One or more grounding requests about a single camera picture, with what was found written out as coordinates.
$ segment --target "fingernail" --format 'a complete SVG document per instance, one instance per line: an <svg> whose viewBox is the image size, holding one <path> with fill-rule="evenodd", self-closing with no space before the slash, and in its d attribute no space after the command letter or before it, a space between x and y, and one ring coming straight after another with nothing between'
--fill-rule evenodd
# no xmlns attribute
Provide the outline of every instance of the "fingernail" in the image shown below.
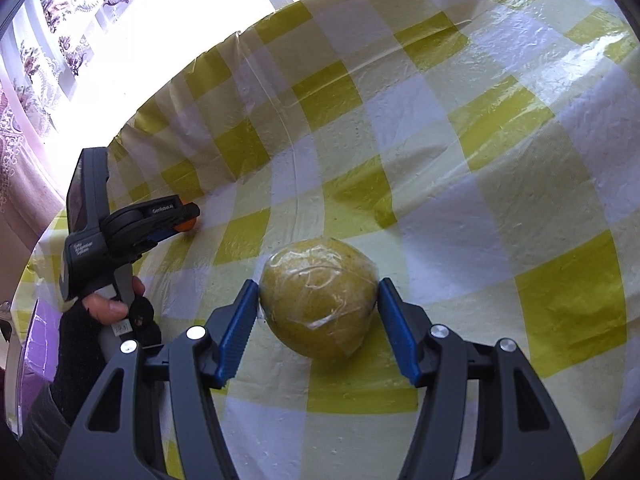
<svg viewBox="0 0 640 480"><path fill-rule="evenodd" d="M126 316L129 313L127 305L125 305L124 303L120 303L119 301L110 301L109 310L111 310L114 314L118 314L118 316Z"/></svg>

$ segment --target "metal pin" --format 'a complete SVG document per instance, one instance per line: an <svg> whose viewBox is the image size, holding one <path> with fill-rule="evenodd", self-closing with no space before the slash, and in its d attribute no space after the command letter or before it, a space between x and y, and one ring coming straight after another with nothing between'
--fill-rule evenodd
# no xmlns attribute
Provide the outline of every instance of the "metal pin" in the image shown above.
<svg viewBox="0 0 640 480"><path fill-rule="evenodd" d="M449 335L449 329L444 325L433 325L431 327L431 335L438 339L444 339Z"/></svg>
<svg viewBox="0 0 640 480"><path fill-rule="evenodd" d="M136 343L133 339L127 339L124 343L120 345L120 351L123 354L130 354L136 348L138 348L138 343Z"/></svg>
<svg viewBox="0 0 640 480"><path fill-rule="evenodd" d="M196 325L187 330L187 337L189 339L201 339L206 333L207 331L204 330L203 326Z"/></svg>
<svg viewBox="0 0 640 480"><path fill-rule="evenodd" d="M518 345L513 339L504 338L500 340L500 348L502 348L505 352L515 352Z"/></svg>

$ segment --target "yellow fruit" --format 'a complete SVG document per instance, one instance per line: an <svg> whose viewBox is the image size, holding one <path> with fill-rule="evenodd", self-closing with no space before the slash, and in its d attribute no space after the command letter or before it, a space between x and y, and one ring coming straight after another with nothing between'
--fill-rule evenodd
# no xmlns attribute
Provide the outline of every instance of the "yellow fruit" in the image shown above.
<svg viewBox="0 0 640 480"><path fill-rule="evenodd" d="M273 333L299 354L338 359L362 344L376 303L378 269L334 238L294 242L275 253L260 279Z"/></svg>

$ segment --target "plastic tablecloth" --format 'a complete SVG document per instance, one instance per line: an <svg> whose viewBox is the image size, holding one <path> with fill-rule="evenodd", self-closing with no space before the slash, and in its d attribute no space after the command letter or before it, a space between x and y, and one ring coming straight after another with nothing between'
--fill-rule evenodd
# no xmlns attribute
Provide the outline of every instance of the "plastic tablecloth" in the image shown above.
<svg viewBox="0 0 640 480"><path fill-rule="evenodd" d="M202 209L136 264L163 337L284 244L341 238L434 321L517 340L592 475L640 406L638 60L612 0L303 0L232 35L110 144L112 210L173 193ZM22 276L21 330L36 298L63 307L65 235L61 213ZM422 398L378 317L339 365L259 319L213 395L252 480L396 478ZM163 431L180 476L166 412Z"/></svg>

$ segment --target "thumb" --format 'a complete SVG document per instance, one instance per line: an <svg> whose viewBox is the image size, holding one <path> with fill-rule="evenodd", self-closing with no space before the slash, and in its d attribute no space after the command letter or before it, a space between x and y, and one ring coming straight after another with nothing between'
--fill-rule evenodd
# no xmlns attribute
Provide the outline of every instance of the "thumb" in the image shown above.
<svg viewBox="0 0 640 480"><path fill-rule="evenodd" d="M82 300L82 305L91 317L103 325L110 325L123 320L129 313L129 308L124 303L107 300L100 294L89 294Z"/></svg>

